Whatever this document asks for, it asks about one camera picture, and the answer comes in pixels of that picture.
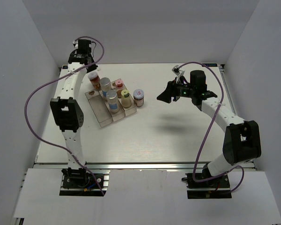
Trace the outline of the pink cap spice bottle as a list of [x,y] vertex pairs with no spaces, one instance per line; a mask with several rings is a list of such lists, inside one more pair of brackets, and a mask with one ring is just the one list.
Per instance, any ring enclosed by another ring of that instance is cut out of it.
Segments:
[[117,93],[118,98],[121,98],[121,92],[122,90],[125,90],[124,83],[121,79],[118,79],[115,81],[115,91]]

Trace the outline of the blue sticker right corner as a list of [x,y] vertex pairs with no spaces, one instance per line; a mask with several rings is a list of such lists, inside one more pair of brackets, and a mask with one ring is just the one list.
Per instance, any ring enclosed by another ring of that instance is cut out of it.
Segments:
[[217,68],[218,65],[217,63],[202,63],[202,67],[207,67],[207,68]]

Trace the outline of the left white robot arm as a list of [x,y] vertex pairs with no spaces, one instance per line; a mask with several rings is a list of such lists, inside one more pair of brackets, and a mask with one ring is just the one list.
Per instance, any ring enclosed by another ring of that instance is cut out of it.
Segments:
[[60,128],[68,153],[68,168],[78,170],[86,164],[81,146],[81,127],[84,123],[84,114],[77,98],[81,83],[91,69],[94,62],[91,54],[92,41],[79,39],[74,41],[75,50],[70,53],[67,72],[70,74],[64,80],[64,86],[56,98],[51,99],[50,107],[56,125]]

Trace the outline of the left clear organizer tray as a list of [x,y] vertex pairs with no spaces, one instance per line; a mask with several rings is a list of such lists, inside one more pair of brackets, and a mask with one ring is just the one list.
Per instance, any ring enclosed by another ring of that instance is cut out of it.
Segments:
[[113,122],[110,111],[106,106],[106,101],[101,96],[100,92],[96,89],[87,91],[85,96],[89,102],[90,107],[100,125],[105,127]]

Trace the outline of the aluminium front rail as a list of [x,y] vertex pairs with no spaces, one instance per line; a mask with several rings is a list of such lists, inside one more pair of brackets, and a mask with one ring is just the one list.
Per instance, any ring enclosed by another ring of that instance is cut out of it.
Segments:
[[[161,170],[182,170],[193,169],[194,163],[101,163],[88,164],[91,170],[124,170],[124,169],[161,169]],[[64,169],[67,163],[35,163],[33,168],[43,169]]]

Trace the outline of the silver lid jar blue label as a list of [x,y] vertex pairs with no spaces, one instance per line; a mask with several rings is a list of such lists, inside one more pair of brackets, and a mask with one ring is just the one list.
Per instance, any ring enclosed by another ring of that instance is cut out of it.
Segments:
[[112,113],[117,113],[119,111],[118,105],[118,95],[115,90],[109,90],[106,93],[106,98],[108,102],[108,106]]

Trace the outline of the right clear organizer tray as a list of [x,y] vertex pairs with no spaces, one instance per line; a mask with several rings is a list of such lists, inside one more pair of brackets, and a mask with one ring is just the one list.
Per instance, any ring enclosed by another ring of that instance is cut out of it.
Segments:
[[[111,86],[112,86],[112,89],[115,90],[115,81],[112,81],[111,82]],[[123,108],[124,109],[124,113],[125,113],[125,116],[130,116],[132,115],[133,113],[136,113],[137,112],[137,105],[132,97],[132,94],[130,92],[130,97],[131,97],[131,101],[132,101],[132,105],[131,107],[129,108]]]

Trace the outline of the white lid jar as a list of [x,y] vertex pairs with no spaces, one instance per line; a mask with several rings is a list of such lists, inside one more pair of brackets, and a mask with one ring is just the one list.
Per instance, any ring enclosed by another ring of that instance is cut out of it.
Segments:
[[88,79],[90,80],[94,89],[97,89],[97,90],[101,89],[100,77],[99,77],[99,75],[96,71],[89,72],[88,73]]
[[141,89],[136,89],[133,92],[133,98],[136,102],[137,107],[141,107],[144,104],[144,91]]

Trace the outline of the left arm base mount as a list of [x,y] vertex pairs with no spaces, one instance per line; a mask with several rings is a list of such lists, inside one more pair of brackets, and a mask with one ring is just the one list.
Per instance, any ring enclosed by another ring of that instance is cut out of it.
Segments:
[[107,190],[107,174],[95,173],[94,178],[85,169],[62,169],[62,181],[60,185],[60,196],[99,196],[103,197]]

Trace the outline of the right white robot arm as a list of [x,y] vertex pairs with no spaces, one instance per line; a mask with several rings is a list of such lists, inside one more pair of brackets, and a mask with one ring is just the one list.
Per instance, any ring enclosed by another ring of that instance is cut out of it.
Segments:
[[168,82],[157,100],[169,104],[180,97],[190,98],[201,112],[211,117],[211,123],[216,123],[224,132],[222,154],[204,166],[201,177],[192,178],[197,183],[213,187],[220,177],[235,167],[261,156],[259,126],[253,120],[246,121],[234,114],[215,93],[209,91],[204,71],[191,71],[190,81],[177,67],[173,72],[177,77]]

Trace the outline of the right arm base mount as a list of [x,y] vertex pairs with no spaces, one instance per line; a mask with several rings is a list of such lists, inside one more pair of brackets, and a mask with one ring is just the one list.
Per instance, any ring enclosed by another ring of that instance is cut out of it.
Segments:
[[230,199],[230,183],[227,175],[204,182],[195,182],[192,173],[181,179],[186,183],[188,199]]

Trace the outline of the yellow cap white bottle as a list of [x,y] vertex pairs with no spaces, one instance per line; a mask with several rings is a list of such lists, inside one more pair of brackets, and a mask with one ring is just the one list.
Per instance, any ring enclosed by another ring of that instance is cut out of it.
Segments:
[[132,105],[130,92],[127,89],[121,91],[121,104],[124,108],[129,108]]

